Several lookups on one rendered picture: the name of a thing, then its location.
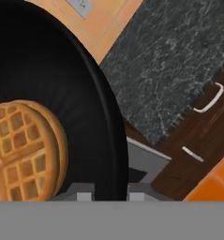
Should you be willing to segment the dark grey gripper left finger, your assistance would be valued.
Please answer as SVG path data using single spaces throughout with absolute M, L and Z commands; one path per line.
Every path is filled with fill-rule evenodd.
M 53 202 L 91 202 L 94 199 L 95 186 L 92 183 L 74 183 L 64 193 L 52 197 Z

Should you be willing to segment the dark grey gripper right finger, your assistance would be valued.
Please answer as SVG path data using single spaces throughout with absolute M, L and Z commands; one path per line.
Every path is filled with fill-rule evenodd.
M 168 202 L 170 199 L 155 192 L 149 184 L 130 183 L 127 187 L 129 202 Z

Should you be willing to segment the black bowl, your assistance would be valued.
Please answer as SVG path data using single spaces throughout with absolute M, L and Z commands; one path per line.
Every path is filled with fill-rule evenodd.
M 126 199 L 123 116 L 99 65 L 45 9 L 0 0 L 0 103 L 14 99 L 40 103 L 63 126 L 69 153 L 63 191 L 92 183 L 98 201 Z

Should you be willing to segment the dark wood cupboard door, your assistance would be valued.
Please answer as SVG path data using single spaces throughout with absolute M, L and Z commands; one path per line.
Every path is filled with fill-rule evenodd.
M 183 146 L 201 156 L 204 162 L 184 152 Z M 157 148 L 172 160 L 152 181 L 151 186 L 154 191 L 181 201 L 224 157 L 224 127 L 205 132 L 197 126 L 185 129 L 179 125 Z

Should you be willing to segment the round golden waffle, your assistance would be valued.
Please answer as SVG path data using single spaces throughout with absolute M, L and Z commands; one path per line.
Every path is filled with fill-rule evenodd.
M 67 137 L 50 110 L 31 100 L 0 103 L 0 202 L 51 199 L 67 164 Z

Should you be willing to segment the grey appliance front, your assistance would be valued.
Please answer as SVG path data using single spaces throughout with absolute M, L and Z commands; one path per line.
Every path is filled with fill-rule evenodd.
M 129 167 L 146 172 L 141 180 L 142 183 L 151 183 L 172 160 L 171 157 L 129 137 L 127 137 L 127 148 Z

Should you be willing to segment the grey wall socket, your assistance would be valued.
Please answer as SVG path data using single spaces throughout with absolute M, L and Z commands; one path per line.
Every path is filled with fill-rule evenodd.
M 90 0 L 66 0 L 77 13 L 85 20 L 93 8 Z

